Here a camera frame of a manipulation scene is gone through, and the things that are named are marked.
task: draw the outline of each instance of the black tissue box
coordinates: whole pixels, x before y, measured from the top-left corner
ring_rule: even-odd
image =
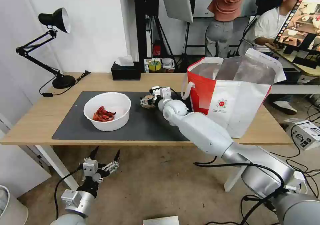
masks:
[[[140,80],[141,72],[139,69],[140,62],[133,62],[134,66],[120,66],[113,63],[111,73],[113,80]]]

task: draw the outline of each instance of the person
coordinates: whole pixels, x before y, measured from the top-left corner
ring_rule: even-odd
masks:
[[[255,25],[248,31],[244,39],[251,43],[255,50],[271,56],[272,52],[266,47],[266,44],[268,43],[277,47],[276,44],[274,44],[274,39],[277,37],[283,23],[286,21],[297,1],[298,0],[282,0],[278,7],[265,12],[258,18]],[[241,43],[239,55],[243,56],[249,47],[251,47],[251,45],[247,42]],[[296,84],[300,74],[298,72],[286,73],[286,77],[286,84]],[[288,115],[294,115],[297,113],[297,110],[290,105],[292,97],[293,95],[291,94],[285,96],[271,96],[271,105]]]
[[[233,20],[241,14],[242,0],[212,0],[208,10],[214,13],[205,35],[205,55],[228,57],[229,40],[233,33]]]

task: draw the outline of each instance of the logo on bag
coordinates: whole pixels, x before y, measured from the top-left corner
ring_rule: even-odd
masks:
[[[226,106],[227,106],[226,100],[218,100],[217,107],[219,107],[219,108],[226,108]]]

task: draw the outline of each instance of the red and white bag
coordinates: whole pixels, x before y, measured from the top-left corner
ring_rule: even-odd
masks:
[[[231,137],[247,131],[271,85],[286,80],[279,61],[249,49],[243,57],[205,57],[188,67],[188,85],[181,97],[190,95],[192,109],[224,127]]]

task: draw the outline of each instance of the desk lamp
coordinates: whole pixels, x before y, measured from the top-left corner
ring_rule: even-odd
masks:
[[[41,47],[42,45],[46,44],[47,42],[50,42],[51,40],[57,37],[57,30],[55,30],[53,26],[57,27],[59,30],[65,33],[70,33],[71,25],[70,25],[67,11],[64,8],[59,8],[53,14],[40,13],[38,18],[43,25],[47,26],[49,31],[47,31],[45,34],[41,35],[40,37],[32,40],[31,42],[27,43],[26,45],[22,47],[18,47],[16,49],[16,52],[20,56],[25,57],[31,62],[34,62],[35,64],[39,65],[45,70],[53,73],[56,76],[56,78],[52,81],[52,85],[54,88],[63,89],[63,88],[72,87],[76,83],[76,79],[74,77],[69,75],[63,75],[60,73],[60,70],[50,67],[29,55],[29,53],[32,52],[33,50],[37,49],[38,47]],[[42,43],[33,44],[47,35],[50,35],[51,38],[49,38],[48,40]]]

